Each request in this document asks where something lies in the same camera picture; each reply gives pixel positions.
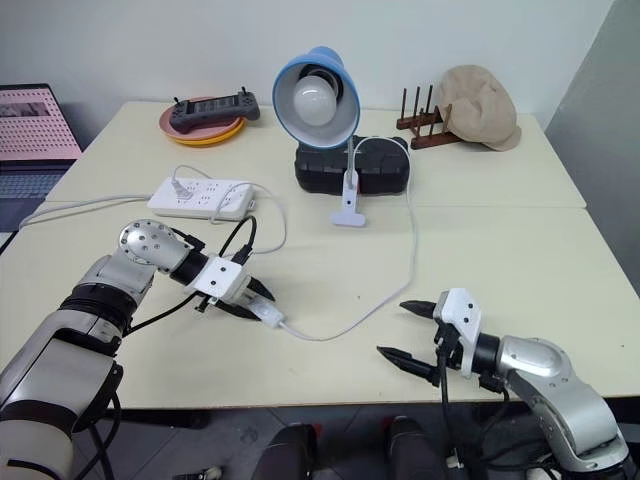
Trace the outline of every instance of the black cable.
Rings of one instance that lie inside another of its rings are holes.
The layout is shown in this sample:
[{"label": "black cable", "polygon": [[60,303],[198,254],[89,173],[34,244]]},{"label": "black cable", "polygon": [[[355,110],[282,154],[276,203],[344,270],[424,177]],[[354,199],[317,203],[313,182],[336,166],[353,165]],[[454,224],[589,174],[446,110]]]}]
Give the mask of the black cable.
[{"label": "black cable", "polygon": [[507,413],[507,409],[509,408],[509,392],[506,388],[502,388],[502,404],[498,411],[492,415],[489,420],[482,427],[482,433],[480,434],[480,438],[478,439],[478,446],[482,447],[484,440],[487,438],[487,434],[489,431],[500,421],[502,417]]},{"label": "black cable", "polygon": [[[447,357],[446,355],[438,355],[438,369],[440,371],[440,394],[441,394],[441,399],[442,399],[442,412],[443,412],[443,416],[444,416],[444,421],[445,424],[447,426],[447,430],[449,431],[449,435],[451,437],[451,442],[453,443],[454,447],[456,447],[457,449],[461,449],[463,448],[465,451],[467,451],[467,448],[465,447],[465,445],[460,445],[458,442],[458,439],[456,437],[456,433],[453,429],[453,424],[451,422],[451,411],[450,411],[450,404],[449,404],[449,385],[447,382]],[[500,409],[498,410],[498,412],[496,412],[495,415],[493,415],[488,421],[487,423],[484,425],[483,427],[483,437],[484,435],[486,435],[486,433],[493,428],[493,426],[504,416],[504,414],[506,413],[506,409],[507,409],[507,405],[509,402],[509,393],[506,391],[506,389],[503,390],[503,402],[502,405],[500,407]],[[536,439],[535,442],[541,442],[541,439]],[[513,472],[513,471],[526,471],[526,470],[530,470],[533,468],[557,468],[557,465],[555,463],[523,463],[523,464],[515,464],[515,465],[499,465],[499,464],[493,464],[490,463],[491,460],[495,460],[503,455],[505,455],[508,452],[511,452],[517,448],[521,448],[522,446],[524,446],[525,444],[531,444],[534,443],[533,440],[527,440],[526,442],[518,442],[514,445],[511,445],[509,448],[507,449],[503,449],[503,450],[499,450],[498,452],[493,453],[490,456],[487,457],[482,457],[480,458],[480,462],[482,462],[482,465],[489,469],[489,470],[495,470],[495,471],[505,471],[505,472]]]},{"label": "black cable", "polygon": [[543,438],[533,438],[533,439],[528,439],[528,440],[521,440],[519,442],[514,443],[513,445],[510,445],[508,447],[502,448],[496,452],[493,452],[491,455],[485,455],[484,457],[482,457],[482,461],[484,462],[492,462],[493,460],[496,460],[500,457],[505,456],[508,453],[513,452],[514,450],[518,450],[520,448],[523,447],[528,447],[530,445],[537,445],[537,444],[541,444],[541,445],[547,445],[546,440],[544,440]]},{"label": "black cable", "polygon": [[438,355],[438,369],[440,370],[440,398],[442,400],[442,414],[444,423],[449,430],[449,436],[454,446],[457,446],[456,435],[453,431],[451,423],[451,411],[449,406],[449,384],[447,382],[447,357],[446,355]]},{"label": "black cable", "polygon": [[102,443],[102,438],[100,437],[100,433],[98,433],[98,429],[95,424],[89,425],[89,433],[91,434],[93,444],[96,446],[96,450],[98,451],[100,464],[102,465],[102,471],[104,472],[104,480],[115,480],[109,456],[107,455],[104,444]]},{"label": "black cable", "polygon": [[553,471],[551,470],[551,468],[549,467],[545,467],[542,470],[544,470],[544,473],[547,474],[547,477],[549,477],[549,480],[557,480],[556,476],[553,474]]},{"label": "black cable", "polygon": [[542,468],[543,470],[546,468],[558,468],[558,465],[553,462],[531,462],[516,465],[497,465],[495,463],[487,463],[485,466],[487,469],[494,470],[496,472],[522,472],[525,470],[533,470],[534,468]]},{"label": "black cable", "polygon": [[145,320],[144,322],[137,324],[135,327],[131,327],[128,332],[125,332],[123,334],[123,337],[126,337],[127,335],[131,335],[133,332],[135,332],[137,330],[140,330],[141,328],[147,327],[147,326],[151,325],[152,323],[155,323],[158,320],[162,320],[164,317],[168,317],[172,313],[177,312],[182,307],[184,307],[187,303],[189,303],[191,300],[193,300],[196,297],[196,295],[199,295],[199,294],[200,294],[200,292],[193,292],[191,295],[189,295],[187,298],[185,298],[182,302],[180,302],[179,304],[177,304],[174,307],[171,307],[169,310],[166,310],[166,311],[160,313],[159,315],[156,315],[155,317],[150,318],[149,320]]},{"label": "black cable", "polygon": [[171,227],[171,230],[173,230],[173,233],[175,233],[176,235],[182,237],[182,238],[187,238],[187,234],[178,230],[177,228],[173,228]]},{"label": "black cable", "polygon": [[[113,402],[113,423],[111,424],[111,430],[109,430],[109,434],[107,435],[106,440],[102,445],[104,446],[104,455],[107,454],[107,449],[113,442],[113,439],[118,433],[118,428],[120,427],[120,420],[122,420],[122,406],[120,405],[120,399],[118,398],[117,393],[113,393],[113,397],[111,397],[111,401]],[[95,466],[96,463],[102,457],[102,452],[98,451],[95,456],[89,460],[89,462],[85,465],[85,467],[76,475],[74,480],[82,480],[87,474],[91,471],[91,469]]]},{"label": "black cable", "polygon": [[254,217],[253,215],[247,215],[246,217],[244,217],[242,220],[238,222],[236,227],[231,232],[231,235],[229,235],[229,238],[227,238],[227,240],[224,242],[224,245],[222,245],[222,248],[218,252],[219,257],[224,255],[224,252],[227,251],[227,248],[229,248],[229,245],[231,244],[235,236],[238,234],[238,231],[248,221],[251,221],[251,233],[249,234],[249,241],[247,241],[247,246],[249,248],[253,248],[253,242],[256,239],[256,231],[258,230],[258,221],[256,220],[256,217]]}]

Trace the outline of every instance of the electrical cord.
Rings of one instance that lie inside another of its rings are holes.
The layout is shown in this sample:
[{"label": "electrical cord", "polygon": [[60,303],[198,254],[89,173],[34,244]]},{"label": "electrical cord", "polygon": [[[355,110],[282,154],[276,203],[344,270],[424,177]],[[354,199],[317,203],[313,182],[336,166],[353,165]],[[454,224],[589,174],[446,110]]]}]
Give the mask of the electrical cord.
[{"label": "electrical cord", "polygon": [[[181,183],[180,181],[176,178],[176,173],[178,172],[178,170],[180,168],[186,168],[189,170],[193,170],[196,173],[199,173],[200,175],[202,175],[205,178],[212,178],[210,175],[208,175],[207,173],[203,172],[202,170],[200,170],[199,168],[196,167],[192,167],[191,165],[186,165],[186,164],[181,164],[176,166],[173,169],[173,173],[171,174],[171,184],[173,185],[175,191],[176,191],[176,195],[180,196],[182,192],[182,190],[187,190]],[[259,183],[255,183],[255,182],[238,182],[235,183],[233,185],[231,185],[226,192],[224,192],[224,195],[222,195],[222,197],[220,198],[220,201],[218,202],[218,205],[216,205],[216,208],[213,210],[213,212],[211,213],[211,216],[209,217],[209,221],[211,223],[215,223],[216,219],[218,218],[218,213],[220,212],[220,209],[222,208],[222,204],[224,203],[224,200],[227,198],[227,195],[229,195],[229,193],[231,193],[231,191],[234,188],[237,187],[241,187],[243,185],[251,185],[253,187],[257,187],[260,190],[262,190],[263,192],[265,192],[267,194],[268,197],[271,198],[271,200],[273,200],[273,203],[276,205],[276,208],[278,209],[278,212],[280,213],[280,217],[282,218],[282,225],[283,225],[283,235],[282,235],[282,239],[280,240],[280,242],[271,247],[271,248],[265,248],[265,249],[256,249],[253,253],[255,253],[256,255],[261,255],[261,254],[266,254],[266,253],[272,253],[275,252],[277,250],[280,250],[284,244],[287,242],[287,235],[288,235],[288,225],[287,225],[287,215],[285,214],[284,211],[284,207],[282,206],[282,204],[278,201],[278,198],[274,195],[273,192],[271,192],[271,190],[269,190],[267,187],[260,185]]]},{"label": "electrical cord", "polygon": [[508,447],[502,448],[496,452],[493,452],[491,455],[485,455],[481,458],[481,460],[483,462],[492,462],[494,460],[497,460],[500,457],[504,457],[505,455],[507,455],[508,453],[511,453],[515,450],[519,450],[521,448],[524,447],[528,447],[531,445],[547,445],[546,440],[542,439],[542,438],[533,438],[533,439],[529,439],[529,440],[521,440],[519,442],[514,443],[513,445],[510,445]]},{"label": "electrical cord", "polygon": [[172,313],[177,312],[178,310],[180,310],[182,307],[184,307],[186,304],[188,304],[191,300],[193,300],[197,295],[200,295],[200,292],[193,292],[191,295],[189,295],[187,298],[185,298],[182,302],[178,303],[177,305],[175,305],[174,307],[171,307],[169,310],[165,310],[164,312],[156,315],[155,317],[150,318],[149,320],[145,320],[142,323],[137,324],[134,327],[131,327],[127,332],[125,332],[122,336],[123,337],[127,337],[129,335],[131,335],[133,332],[137,332],[138,330],[140,330],[141,328],[144,327],[148,327],[149,325],[151,325],[152,323],[157,322],[158,320],[162,320],[165,317],[168,317],[169,315],[171,315]]},{"label": "electrical cord", "polygon": [[98,433],[98,429],[95,425],[89,425],[89,433],[91,434],[91,439],[93,440],[96,450],[100,453],[100,464],[102,465],[102,471],[104,472],[104,480],[115,480],[109,456],[105,451],[102,438],[100,437],[100,433]]},{"label": "electrical cord", "polygon": [[495,463],[486,463],[485,467],[488,470],[494,470],[496,472],[522,472],[526,470],[533,470],[535,468],[558,468],[558,465],[555,462],[530,462],[530,463],[520,463],[515,465],[498,465]]},{"label": "electrical cord", "polygon": [[[249,253],[251,252],[251,248],[252,248],[253,243],[255,241],[256,232],[257,232],[257,229],[258,229],[258,222],[257,222],[256,218],[253,215],[248,215],[245,218],[243,218],[242,220],[240,220],[240,222],[238,222],[236,227],[231,232],[231,235],[229,235],[229,237],[225,241],[224,245],[220,249],[220,252],[218,252],[218,256],[222,257],[224,255],[225,251],[227,250],[227,248],[229,248],[229,245],[231,244],[231,242],[233,241],[235,236],[238,234],[238,232],[240,231],[242,226],[247,222],[251,222],[251,233],[249,234],[249,240],[234,255],[234,261],[236,261],[237,263],[240,263],[240,264],[244,264],[244,262],[246,261],[246,259],[249,256]],[[172,228],[171,230],[173,230],[177,235],[181,236],[182,238],[186,239],[186,238],[190,237],[189,235],[185,234],[184,232],[178,230],[177,228]],[[177,305],[171,307],[170,309],[165,310],[164,312],[156,315],[155,317],[152,317],[149,320],[145,320],[144,322],[141,322],[141,323],[135,325],[134,327],[129,328],[129,330],[124,332],[124,334],[122,336],[126,337],[128,335],[131,335],[133,332],[136,332],[136,331],[140,330],[141,328],[148,327],[149,325],[157,322],[158,320],[162,320],[163,318],[168,317],[172,313],[175,313],[178,310],[180,310],[181,308],[183,308],[184,306],[186,306],[189,302],[191,302],[191,300],[193,300],[198,295],[201,295],[201,293],[197,292],[197,291],[193,292],[191,295],[189,295],[183,301],[181,301]]]},{"label": "electrical cord", "polygon": [[447,357],[446,355],[438,355],[438,370],[440,371],[440,400],[442,403],[442,416],[444,423],[449,431],[451,442],[454,446],[458,446],[458,439],[451,422],[451,408],[449,405],[449,383],[447,380]]},{"label": "electrical cord", "polygon": [[[367,137],[364,138],[362,140],[360,140],[358,142],[358,144],[356,145],[356,147],[353,150],[353,154],[354,156],[358,153],[358,149],[362,146],[363,143],[370,141],[370,140],[384,140],[384,141],[388,141],[391,143],[396,144],[398,147],[400,147],[402,149],[402,151],[404,152],[404,154],[407,157],[407,161],[409,162],[409,164],[411,164],[411,157],[409,155],[409,152],[407,151],[407,149],[404,148],[404,146],[395,141],[392,138],[386,138],[386,137]],[[406,282],[404,282],[402,285],[400,285],[398,288],[396,288],[395,290],[393,290],[388,296],[386,296],[384,299],[382,299],[382,301],[378,302],[376,305],[374,305],[372,308],[370,308],[362,317],[360,317],[357,321],[355,321],[354,323],[352,323],[351,325],[348,325],[347,327],[343,328],[342,330],[340,330],[339,332],[333,334],[333,335],[329,335],[326,337],[313,337],[311,335],[307,335],[305,333],[300,332],[299,330],[291,327],[290,325],[287,325],[285,322],[280,322],[279,326],[285,330],[286,332],[290,333],[291,335],[301,339],[301,340],[307,340],[310,342],[327,342],[330,340],[334,340],[338,337],[341,337],[342,335],[349,333],[351,330],[353,330],[354,328],[356,328],[358,325],[360,325],[362,322],[364,322],[367,318],[369,318],[371,315],[373,315],[375,312],[377,312],[378,310],[380,310],[383,306],[385,306],[387,303],[389,303],[391,300],[393,300],[394,298],[396,298],[398,295],[400,295],[402,292],[404,292],[414,281],[415,279],[415,272],[416,272],[416,263],[418,261],[418,243],[419,243],[419,238],[418,238],[418,222],[416,220],[416,215],[415,215],[415,211],[413,209],[413,204],[411,203],[411,168],[409,168],[409,179],[407,180],[407,188],[405,190],[405,198],[406,198],[406,202],[407,202],[407,208],[409,210],[409,217],[411,220],[411,230],[412,230],[412,245],[411,245],[411,257],[409,260],[409,278],[407,279]]]},{"label": "electrical cord", "polygon": [[224,253],[227,251],[227,248],[229,248],[229,245],[236,237],[242,226],[248,221],[251,221],[251,233],[249,234],[249,240],[247,241],[246,246],[249,247],[249,249],[253,248],[253,242],[256,239],[256,231],[258,229],[258,222],[256,220],[256,217],[254,217],[253,215],[247,215],[242,220],[240,220],[240,222],[238,222],[227,240],[224,242],[224,245],[222,245],[222,248],[218,252],[219,257],[222,257],[224,255]]},{"label": "electrical cord", "polygon": [[[439,354],[438,355],[438,370],[440,372],[440,396],[441,396],[441,403],[442,403],[442,414],[444,417],[444,421],[445,421],[445,425],[447,427],[447,430],[449,432],[449,436],[451,437],[451,442],[453,443],[454,447],[456,447],[456,449],[460,452],[460,451],[464,451],[464,452],[468,452],[469,449],[467,448],[467,446],[462,445],[462,442],[460,442],[459,438],[457,438],[456,432],[453,428],[453,424],[451,421],[451,412],[450,412],[450,404],[449,404],[449,387],[448,387],[448,382],[447,382],[447,357],[446,355],[443,354]],[[502,401],[502,405],[500,406],[500,409],[498,410],[498,412],[496,412],[495,415],[493,415],[483,426],[482,428],[482,436],[480,437],[480,442],[477,443],[475,445],[475,448],[472,450],[478,450],[478,447],[482,446],[482,442],[484,441],[484,438],[486,436],[486,434],[495,426],[495,424],[504,416],[504,414],[506,413],[508,404],[509,404],[509,392],[505,389],[503,389],[502,391],[503,394],[503,401]],[[491,455],[486,455],[483,457],[480,457],[478,460],[480,462],[481,465],[483,465],[485,468],[489,469],[489,470],[495,470],[495,471],[505,471],[505,472],[515,472],[515,471],[523,471],[523,470],[530,470],[533,468],[542,468],[542,469],[548,469],[548,468],[557,468],[557,465],[553,462],[550,463],[543,463],[543,462],[533,462],[533,463],[522,463],[522,464],[514,464],[514,465],[500,465],[500,464],[495,464],[495,463],[491,463],[494,460],[497,460],[500,457],[503,457],[504,455],[513,452],[514,450],[517,450],[519,448],[528,446],[528,445],[533,445],[533,444],[539,444],[539,443],[543,443],[546,445],[546,442],[542,439],[529,439],[529,440],[523,440],[521,442],[517,442],[507,448],[498,450],[497,452],[492,453]]]},{"label": "electrical cord", "polygon": [[502,404],[500,405],[498,411],[493,416],[491,416],[491,418],[489,418],[489,420],[487,420],[487,422],[482,427],[482,433],[478,441],[478,446],[482,446],[489,431],[505,416],[505,414],[507,413],[507,409],[509,408],[509,401],[509,391],[505,387],[502,387]]},{"label": "electrical cord", "polygon": [[38,218],[42,215],[46,215],[47,213],[59,212],[61,210],[69,210],[71,208],[85,207],[87,205],[93,205],[94,203],[111,202],[114,200],[129,200],[132,202],[138,202],[141,200],[149,200],[150,198],[151,198],[151,195],[110,195],[108,197],[100,197],[100,198],[95,198],[93,200],[84,200],[82,202],[73,202],[72,204],[64,204],[64,205],[58,205],[56,207],[45,208],[24,217],[20,222],[20,224],[18,225],[18,230],[21,230],[23,227],[26,227],[27,225],[31,225],[32,223],[31,220]]},{"label": "electrical cord", "polygon": [[118,428],[120,427],[120,421],[122,420],[122,406],[120,405],[120,399],[118,398],[117,393],[113,393],[113,397],[111,397],[111,402],[113,403],[113,423],[111,424],[111,430],[107,434],[107,438],[102,443],[103,449],[98,449],[98,452],[94,455],[94,457],[87,462],[85,467],[76,475],[74,480],[82,480],[87,474],[91,471],[91,469],[95,466],[98,461],[102,458],[102,456],[107,455],[107,449],[113,442],[113,439],[118,433]]},{"label": "electrical cord", "polygon": [[550,480],[558,480],[550,467],[543,467],[542,470],[547,474],[547,477],[549,477]]},{"label": "electrical cord", "polygon": [[184,233],[181,230],[178,230],[177,228],[173,228],[173,227],[170,227],[170,228],[173,233],[175,233],[179,237],[182,237],[182,239],[185,242],[191,245],[196,252],[201,252],[202,249],[206,246],[205,243],[199,238],[196,238],[193,235],[187,235],[186,233]]}]

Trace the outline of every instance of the laptop screen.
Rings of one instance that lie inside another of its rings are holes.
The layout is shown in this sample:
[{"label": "laptop screen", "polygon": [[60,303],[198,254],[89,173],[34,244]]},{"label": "laptop screen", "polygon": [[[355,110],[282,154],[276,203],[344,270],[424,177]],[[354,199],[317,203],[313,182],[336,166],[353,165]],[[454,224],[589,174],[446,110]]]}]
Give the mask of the laptop screen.
[{"label": "laptop screen", "polygon": [[81,153],[48,85],[0,86],[0,162],[75,160]]}]

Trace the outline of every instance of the power outlet socket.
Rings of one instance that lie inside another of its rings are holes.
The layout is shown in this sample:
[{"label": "power outlet socket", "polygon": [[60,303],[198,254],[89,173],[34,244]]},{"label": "power outlet socket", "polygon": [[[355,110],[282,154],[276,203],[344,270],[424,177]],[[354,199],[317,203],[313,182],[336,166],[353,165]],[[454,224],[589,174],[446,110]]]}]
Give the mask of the power outlet socket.
[{"label": "power outlet socket", "polygon": [[211,218],[225,195],[220,211],[220,220],[242,220],[252,205],[253,188],[242,184],[243,180],[220,180],[216,178],[183,178],[176,180],[192,193],[190,198],[179,198],[171,177],[168,177],[153,194],[147,206],[160,216]]}]

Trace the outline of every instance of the stack of plates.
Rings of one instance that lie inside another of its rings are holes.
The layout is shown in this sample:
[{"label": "stack of plates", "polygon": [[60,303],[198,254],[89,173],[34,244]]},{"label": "stack of plates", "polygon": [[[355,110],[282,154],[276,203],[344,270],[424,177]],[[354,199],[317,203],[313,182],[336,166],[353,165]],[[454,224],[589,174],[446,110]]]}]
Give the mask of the stack of plates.
[{"label": "stack of plates", "polygon": [[[193,98],[191,101],[208,100],[207,97]],[[172,140],[181,143],[182,145],[189,145],[192,147],[203,147],[206,145],[213,145],[215,143],[223,142],[228,138],[233,137],[236,133],[242,130],[244,127],[244,117],[237,117],[233,120],[221,122],[217,125],[213,125],[205,128],[195,128],[189,133],[182,134],[173,129],[169,123],[169,117],[173,111],[173,106],[169,107],[160,116],[159,126],[160,129],[166,133],[166,135]]]}]

